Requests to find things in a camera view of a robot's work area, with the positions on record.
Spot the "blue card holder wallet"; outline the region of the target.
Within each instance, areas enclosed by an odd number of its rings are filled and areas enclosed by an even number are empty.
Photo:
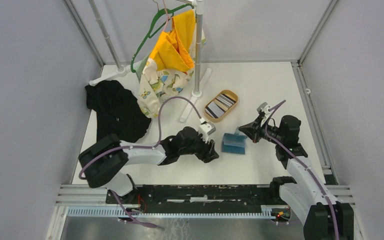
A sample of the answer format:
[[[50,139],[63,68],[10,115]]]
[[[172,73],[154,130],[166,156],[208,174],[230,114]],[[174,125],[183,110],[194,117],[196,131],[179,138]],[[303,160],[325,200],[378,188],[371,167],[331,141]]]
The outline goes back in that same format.
[[[223,153],[245,155],[246,154],[246,139],[248,137],[241,134],[237,127],[234,133],[225,133],[221,141],[221,151]]]

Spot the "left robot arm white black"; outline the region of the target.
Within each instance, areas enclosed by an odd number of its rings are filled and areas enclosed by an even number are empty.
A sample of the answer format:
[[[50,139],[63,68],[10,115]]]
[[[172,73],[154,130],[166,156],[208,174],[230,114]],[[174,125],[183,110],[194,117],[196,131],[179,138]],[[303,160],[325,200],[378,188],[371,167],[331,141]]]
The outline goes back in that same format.
[[[87,181],[90,188],[106,188],[125,204],[131,204],[137,198],[137,190],[133,178],[128,173],[122,173],[124,166],[166,166],[188,155],[203,163],[219,158],[215,141],[204,140],[202,133],[189,126],[158,143],[146,145],[127,142],[110,134],[78,156],[81,165],[78,177]]]

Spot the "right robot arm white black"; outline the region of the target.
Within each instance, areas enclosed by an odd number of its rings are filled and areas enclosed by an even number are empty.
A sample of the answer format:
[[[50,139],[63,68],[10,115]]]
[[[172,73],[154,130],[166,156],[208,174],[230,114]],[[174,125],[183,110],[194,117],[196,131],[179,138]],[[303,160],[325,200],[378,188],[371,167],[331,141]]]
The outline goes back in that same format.
[[[275,204],[288,204],[302,223],[306,240],[352,240],[354,210],[349,203],[340,202],[314,172],[299,142],[301,124],[297,117],[285,115],[274,126],[261,114],[238,131],[253,143],[266,140],[275,145],[276,158],[290,176],[273,178],[268,196]]]

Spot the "oval wooden card tray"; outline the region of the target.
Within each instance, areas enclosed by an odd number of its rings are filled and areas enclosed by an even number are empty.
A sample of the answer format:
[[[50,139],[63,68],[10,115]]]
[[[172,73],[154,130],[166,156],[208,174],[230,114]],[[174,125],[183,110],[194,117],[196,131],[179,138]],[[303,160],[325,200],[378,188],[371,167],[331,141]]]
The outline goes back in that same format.
[[[224,115],[220,118],[213,118],[206,111],[206,106],[214,101],[217,105],[219,105],[224,111]],[[209,101],[204,107],[204,115],[205,117],[213,123],[221,122],[239,103],[239,97],[236,93],[231,90],[225,89],[222,90],[219,94],[217,94],[211,101]]]

